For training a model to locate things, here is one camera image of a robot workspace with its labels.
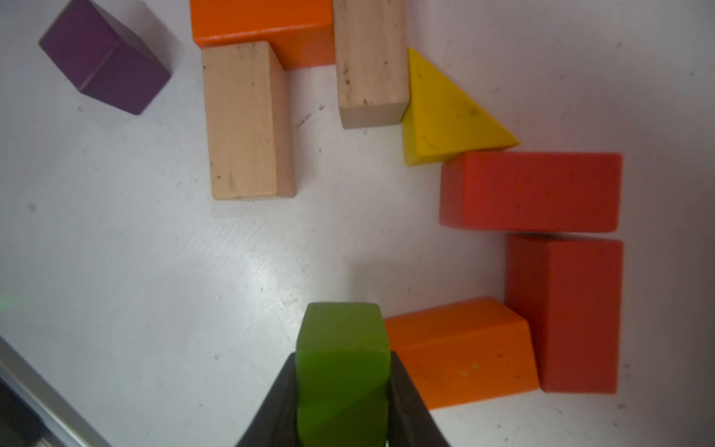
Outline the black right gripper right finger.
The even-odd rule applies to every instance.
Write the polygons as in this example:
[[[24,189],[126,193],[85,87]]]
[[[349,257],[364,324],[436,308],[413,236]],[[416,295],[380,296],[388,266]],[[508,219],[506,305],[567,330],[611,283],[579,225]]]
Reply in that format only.
[[[390,447],[449,447],[400,357],[391,352],[387,444]]]

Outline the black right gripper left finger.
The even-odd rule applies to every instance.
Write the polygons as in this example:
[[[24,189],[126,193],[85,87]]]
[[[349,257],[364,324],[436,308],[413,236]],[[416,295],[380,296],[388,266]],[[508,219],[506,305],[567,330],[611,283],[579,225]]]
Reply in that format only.
[[[298,447],[295,354],[288,355],[270,391],[236,447]]]

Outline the orange block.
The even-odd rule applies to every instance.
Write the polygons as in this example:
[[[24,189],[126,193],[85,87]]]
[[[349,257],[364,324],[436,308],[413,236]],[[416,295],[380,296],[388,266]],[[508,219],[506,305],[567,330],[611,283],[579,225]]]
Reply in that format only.
[[[528,322],[493,298],[387,318],[385,327],[430,410],[540,387]]]
[[[284,70],[335,64],[330,0],[191,0],[199,48],[266,41]]]

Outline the green block row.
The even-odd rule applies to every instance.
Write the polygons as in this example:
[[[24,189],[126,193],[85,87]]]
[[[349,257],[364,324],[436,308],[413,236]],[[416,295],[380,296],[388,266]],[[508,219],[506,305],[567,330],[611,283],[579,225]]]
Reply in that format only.
[[[301,445],[387,443],[391,348],[379,305],[310,304],[295,367]]]

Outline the red block pair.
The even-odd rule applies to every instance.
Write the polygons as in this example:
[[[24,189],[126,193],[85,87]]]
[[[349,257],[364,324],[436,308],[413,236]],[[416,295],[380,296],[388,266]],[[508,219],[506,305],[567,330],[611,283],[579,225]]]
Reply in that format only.
[[[441,168],[439,222],[468,230],[611,233],[622,171],[618,153],[467,152]]]
[[[618,388],[624,244],[553,234],[506,240],[506,305],[528,321],[545,392]]]

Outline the natural wood block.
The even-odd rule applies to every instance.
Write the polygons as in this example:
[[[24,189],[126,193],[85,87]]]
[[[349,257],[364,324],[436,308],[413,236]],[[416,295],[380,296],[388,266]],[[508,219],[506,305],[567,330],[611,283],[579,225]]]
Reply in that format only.
[[[294,197],[287,76],[269,43],[201,51],[212,196]]]
[[[334,1],[333,25],[343,128],[400,123],[411,100],[405,3]]]

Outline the purple cube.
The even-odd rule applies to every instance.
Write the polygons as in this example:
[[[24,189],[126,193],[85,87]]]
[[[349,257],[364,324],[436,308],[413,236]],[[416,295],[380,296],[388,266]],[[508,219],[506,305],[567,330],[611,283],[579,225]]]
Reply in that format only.
[[[132,115],[171,78],[136,33],[89,0],[69,2],[39,47],[80,93]]]

